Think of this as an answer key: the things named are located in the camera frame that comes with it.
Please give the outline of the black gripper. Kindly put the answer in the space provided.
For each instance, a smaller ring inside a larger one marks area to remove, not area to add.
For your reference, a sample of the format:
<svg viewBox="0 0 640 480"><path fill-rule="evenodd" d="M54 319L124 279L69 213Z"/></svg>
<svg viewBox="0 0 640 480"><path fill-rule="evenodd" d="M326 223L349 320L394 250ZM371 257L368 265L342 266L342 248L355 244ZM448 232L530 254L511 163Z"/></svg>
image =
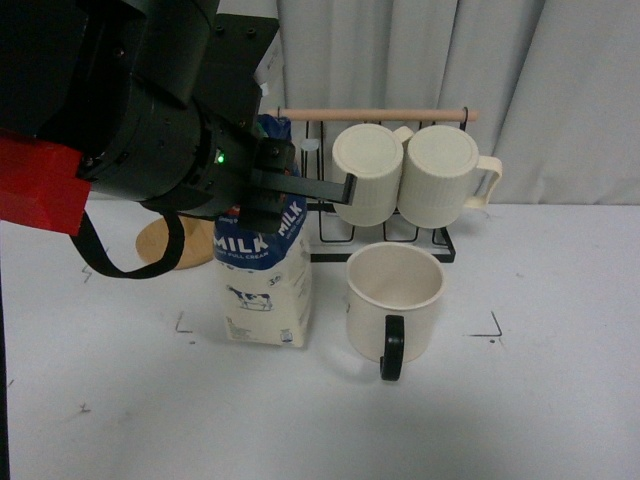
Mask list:
<svg viewBox="0 0 640 480"><path fill-rule="evenodd" d="M215 16L194 90L208 152L189 180L198 193L191 216L215 218L237 206L241 229L275 234L286 194L353 202L358 178L351 173L336 183L259 169L269 153L256 126L262 91L255 72L278 32L275 18Z"/></svg>

